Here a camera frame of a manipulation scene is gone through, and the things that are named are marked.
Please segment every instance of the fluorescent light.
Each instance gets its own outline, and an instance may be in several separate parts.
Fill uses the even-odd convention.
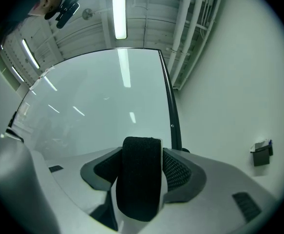
[[[36,68],[40,68],[38,63],[36,62],[35,58],[33,57],[33,55],[31,54],[31,51],[29,50],[29,47],[27,46],[27,43],[25,41],[25,39],[23,39],[23,41],[21,41],[24,45],[24,48],[28,54],[28,56],[30,57],[31,61],[33,62],[33,64],[35,65]]]
[[[15,68],[12,66],[13,71],[15,72],[15,74],[17,74],[17,76],[19,77],[19,79],[21,79],[21,81],[24,81],[24,79],[19,75],[19,73],[15,70]]]
[[[75,10],[75,12],[73,13],[73,15],[76,13],[76,11],[79,9],[80,4],[78,3],[78,8]]]
[[[118,51],[118,56],[119,56],[119,63],[120,63],[123,85],[126,88],[131,88],[128,50],[127,49],[117,49],[117,51]]]
[[[135,115],[133,112],[130,112],[130,117],[131,117],[131,120],[133,123],[136,123],[136,120],[135,120]]]
[[[79,109],[77,109],[76,107],[73,107],[78,113],[80,113],[81,115],[85,116]]]
[[[45,76],[44,78],[45,78],[45,80],[47,81],[47,83],[48,83],[55,91],[57,91],[56,87],[49,81],[49,79],[48,79],[46,76]]]
[[[113,14],[116,39],[127,38],[126,0],[113,0]]]
[[[50,105],[48,105],[50,108],[52,108],[55,112],[58,112],[59,113],[59,111],[58,110],[56,110],[54,107],[52,107],[52,106],[50,106]]]

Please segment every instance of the ceiling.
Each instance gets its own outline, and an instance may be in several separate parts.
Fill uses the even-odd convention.
[[[28,87],[52,65],[97,50],[117,47],[154,48],[160,49],[165,62],[169,62],[179,0],[127,0],[128,37],[122,40],[114,37],[112,0],[79,0],[78,3],[79,9],[60,30],[56,28],[55,17],[47,21],[43,16],[32,16],[8,36],[1,56],[7,65],[12,64],[15,67]],[[82,17],[85,9],[93,12],[89,20]],[[187,20],[191,18],[192,11],[191,4]],[[185,24],[179,50],[182,50],[188,27]],[[189,54],[199,37],[197,30],[192,38]],[[40,65],[39,70],[28,61],[22,49],[22,39],[26,39]],[[177,66],[179,57],[180,51],[171,72]],[[188,60],[189,56],[186,56],[183,67]]]

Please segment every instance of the ceiling light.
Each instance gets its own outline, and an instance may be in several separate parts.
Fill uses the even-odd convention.
[[[117,51],[118,51],[118,56],[119,56],[119,63],[120,63],[123,85],[126,88],[131,88],[128,50],[127,49],[117,49]]]
[[[126,0],[113,0],[113,14],[116,39],[127,38]]]
[[[56,87],[49,81],[49,79],[46,76],[44,77],[44,79],[55,91],[57,91]]]
[[[52,107],[51,105],[48,105],[50,108],[52,108],[55,112],[58,112],[59,113],[59,111],[58,110],[56,110],[54,107]]]
[[[135,114],[133,112],[130,112],[130,117],[131,117],[132,122],[136,123]]]
[[[81,115],[85,116],[79,109],[77,109],[76,107],[73,107],[78,113],[80,113]]]
[[[21,79],[21,81],[24,81],[24,79],[19,75],[19,73],[15,70],[15,68],[13,66],[12,66],[12,69],[13,69],[14,73],[17,74],[19,79]]]
[[[31,61],[33,62],[34,66],[35,66],[36,68],[40,68],[40,67],[39,67],[39,64],[38,64],[37,61],[35,60],[34,56],[31,54],[31,51],[30,51],[30,49],[29,49],[29,47],[28,47],[28,45],[27,45],[27,43],[26,43],[26,40],[23,39],[21,42],[23,43],[24,48],[25,48],[25,50],[26,50],[26,52],[27,52],[29,58],[30,58]]]

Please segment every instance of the black vent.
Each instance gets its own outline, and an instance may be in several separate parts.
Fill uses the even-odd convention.
[[[167,178],[168,192],[186,184],[191,175],[188,167],[166,152],[163,152],[163,172]]]
[[[50,170],[51,173],[57,172],[57,171],[62,170],[62,169],[64,169],[64,168],[62,168],[61,166],[51,166],[51,167],[49,167],[49,170]]]
[[[247,222],[250,222],[261,213],[261,209],[248,193],[236,193],[233,195],[233,198]]]

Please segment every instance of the pipe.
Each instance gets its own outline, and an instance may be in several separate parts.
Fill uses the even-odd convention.
[[[145,46],[145,42],[147,42],[147,23],[148,23],[148,6],[150,4],[150,0],[147,0],[146,5],[146,22],[145,22],[145,29],[144,29],[144,36],[143,36],[143,48]]]
[[[214,4],[214,0],[212,1],[211,5],[210,5],[209,13],[207,14],[207,22],[208,22],[208,21],[209,21],[209,19],[210,19],[210,15],[211,15],[211,12],[212,12],[213,4]]]
[[[183,11],[183,1],[180,0],[180,4],[179,4],[179,10],[177,12],[177,17],[176,17],[176,22],[175,22],[175,28],[174,28],[174,32],[173,32],[173,39],[175,38],[175,34],[176,34],[176,31],[178,30],[178,28],[176,27],[177,25],[180,24],[180,17],[181,17],[181,12]]]
[[[210,21],[210,25],[209,25],[209,27],[208,27],[208,31],[207,31],[207,33],[206,33],[206,37],[205,37],[204,41],[202,42],[201,47],[200,47],[200,49],[199,49],[199,52],[198,52],[197,55],[195,56],[193,63],[190,65],[189,71],[187,72],[187,74],[186,74],[184,80],[182,81],[182,83],[181,83],[181,85],[180,85],[180,87],[179,87],[179,90],[181,90],[181,89],[183,88],[185,82],[186,82],[187,79],[189,78],[189,76],[190,76],[192,70],[194,69],[194,66],[195,66],[196,63],[197,63],[197,61],[198,61],[198,59],[199,59],[199,57],[200,57],[200,55],[201,55],[201,52],[202,52],[203,49],[204,49],[204,46],[205,46],[205,44],[206,44],[206,42],[207,42],[207,40],[208,40],[210,31],[211,31],[211,29],[212,29],[212,27],[213,27],[213,23],[214,23],[216,14],[218,13],[220,3],[221,3],[221,0],[217,0],[217,1],[216,1],[216,5],[215,5],[215,7],[214,7],[214,12],[213,12],[213,15],[212,15],[212,18],[211,18],[211,21]]]
[[[189,9],[189,4],[190,4],[190,0],[183,0],[182,12],[181,12],[180,17],[179,17],[179,24],[177,24],[175,26],[177,29],[175,30],[173,46],[172,46],[172,49],[171,49],[170,59],[169,59],[169,63],[168,63],[169,73],[171,72],[171,69],[172,69],[172,66],[173,66],[173,63],[174,63],[174,60],[175,60],[176,52],[177,52],[177,50],[180,46],[181,36],[182,36],[182,32],[183,32],[183,29],[184,29],[184,26],[185,26],[186,15],[187,15],[187,11]]]
[[[200,29],[203,29],[203,30],[208,30],[208,28],[206,28],[205,26],[202,26],[202,25],[200,25],[200,24],[196,24],[196,27],[197,28],[200,28]]]
[[[196,28],[196,25],[197,25],[197,21],[198,21],[198,17],[199,17],[199,14],[200,14],[200,11],[201,11],[201,7],[202,7],[202,2],[203,0],[196,0],[195,1],[195,6],[194,6],[194,11],[192,13],[192,17],[191,17],[191,21],[190,21],[190,25],[189,25],[189,31],[187,33],[187,36],[186,36],[186,40],[185,40],[185,43],[184,43],[184,46],[183,46],[183,50],[181,51],[181,57],[177,63],[177,66],[176,66],[176,70],[172,76],[172,86],[175,84],[175,81],[180,73],[180,70],[183,66],[183,63],[184,63],[184,60],[185,60],[185,57],[187,55],[187,52],[189,50],[189,47],[190,47],[190,43],[191,43],[191,40],[192,40],[192,37],[194,35],[194,32],[195,32],[195,28]]]
[[[203,26],[205,26],[207,24],[207,16],[209,14],[209,9],[212,7],[213,2],[211,3],[211,0],[208,1],[208,8],[207,8],[207,12],[206,12],[206,17],[204,19],[204,22],[202,23]],[[205,33],[202,32],[202,39],[205,39]]]
[[[205,12],[206,12],[207,1],[208,1],[208,0],[205,0],[205,7],[204,7],[204,11],[203,11],[203,13],[202,13],[202,17],[201,17],[201,25],[202,25],[202,26],[204,26],[203,21],[204,21]],[[204,34],[203,34],[203,30],[202,30],[202,29],[200,29],[200,35],[201,35],[201,37],[202,37],[203,39],[205,38],[205,36],[204,36]]]

